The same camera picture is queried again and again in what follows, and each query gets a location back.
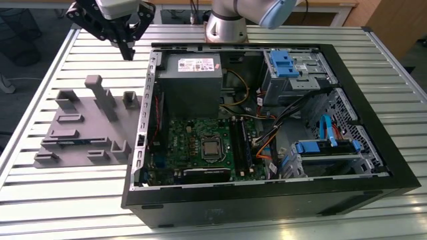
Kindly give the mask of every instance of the sticker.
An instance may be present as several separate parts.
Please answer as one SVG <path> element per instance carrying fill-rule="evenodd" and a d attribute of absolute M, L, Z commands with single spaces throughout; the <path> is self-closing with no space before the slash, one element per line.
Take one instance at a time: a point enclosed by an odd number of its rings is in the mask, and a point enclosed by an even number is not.
<path fill-rule="evenodd" d="M 274 172 L 274 174 L 277 174 L 278 172 L 278 167 L 274 165 L 274 163 L 271 162 L 269 165 L 270 170 Z"/>
<path fill-rule="evenodd" d="M 297 70 L 307 70 L 307 66 L 306 66 L 306 64 L 297 64 L 295 69 Z"/>
<path fill-rule="evenodd" d="M 182 58 L 178 61 L 179 72 L 213 72 L 214 58 Z"/>
<path fill-rule="evenodd" d="M 259 106 L 263 106 L 263 99 L 261 97 L 257 98 L 257 104 Z"/>

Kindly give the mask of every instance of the aluminum work table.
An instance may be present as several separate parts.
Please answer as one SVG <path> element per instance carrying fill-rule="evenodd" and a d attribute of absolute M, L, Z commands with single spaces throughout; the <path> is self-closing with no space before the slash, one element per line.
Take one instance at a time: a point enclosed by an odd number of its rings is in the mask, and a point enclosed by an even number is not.
<path fill-rule="evenodd" d="M 120 208 L 126 165 L 36 169 L 34 157 L 59 107 L 59 90 L 90 96 L 86 76 L 102 75 L 114 95 L 142 94 L 151 43 L 203 42 L 203 27 L 152 25 L 136 43 L 134 61 L 122 60 L 110 42 L 72 29 L 0 158 L 0 240 L 427 239 L 427 96 L 414 79 L 361 28 L 247 30 L 253 43 L 334 44 L 423 186 L 347 215 L 150 229 Z"/>

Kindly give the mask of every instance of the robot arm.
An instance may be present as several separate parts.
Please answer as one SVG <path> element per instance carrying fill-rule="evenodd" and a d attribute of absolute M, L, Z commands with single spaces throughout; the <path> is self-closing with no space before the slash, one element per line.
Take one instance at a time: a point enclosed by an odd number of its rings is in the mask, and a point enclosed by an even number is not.
<path fill-rule="evenodd" d="M 75 0 L 67 17 L 99 40 L 110 40 L 120 49 L 124 60 L 132 60 L 132 49 L 155 18 L 156 6 L 140 0 Z M 130 26 L 130 18 L 138 13 L 139 21 Z"/>
<path fill-rule="evenodd" d="M 247 21 L 267 29 L 278 28 L 303 0 L 214 0 L 206 37 L 214 43 L 247 40 Z"/>
<path fill-rule="evenodd" d="M 247 40 L 246 18 L 263 28 L 279 27 L 303 0 L 214 0 L 206 37 L 215 43 Z M 156 6 L 143 0 L 75 0 L 67 17 L 99 40 L 110 40 L 124 60 L 132 60 L 138 41 L 155 18 Z M 131 26 L 131 15 L 139 22 Z"/>

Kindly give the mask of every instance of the green circuit board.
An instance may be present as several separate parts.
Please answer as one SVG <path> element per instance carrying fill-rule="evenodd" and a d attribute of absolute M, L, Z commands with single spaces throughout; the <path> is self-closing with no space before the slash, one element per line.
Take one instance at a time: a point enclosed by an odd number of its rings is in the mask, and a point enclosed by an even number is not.
<path fill-rule="evenodd" d="M 257 137 L 255 121 L 253 119 L 246 120 L 245 126 L 249 138 Z M 168 124 L 168 150 L 164 168 L 174 170 L 211 167 L 229 168 L 231 169 L 231 181 L 266 179 L 263 164 L 254 165 L 254 172 L 247 173 L 245 176 L 237 174 L 231 141 L 229 119 L 171 120 Z M 214 156 L 207 154 L 209 146 L 219 147 L 218 151 L 215 148 Z M 162 185 L 172 185 L 174 175 L 162 169 L 156 171 L 155 175 Z"/>

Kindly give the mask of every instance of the ram slot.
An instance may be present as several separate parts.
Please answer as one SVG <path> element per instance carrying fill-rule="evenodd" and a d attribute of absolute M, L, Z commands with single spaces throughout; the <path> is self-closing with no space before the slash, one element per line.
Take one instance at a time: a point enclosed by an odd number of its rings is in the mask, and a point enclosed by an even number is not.
<path fill-rule="evenodd" d="M 251 145 L 243 119 L 234 118 L 230 121 L 230 136 L 235 173 L 243 177 L 253 166 Z"/>

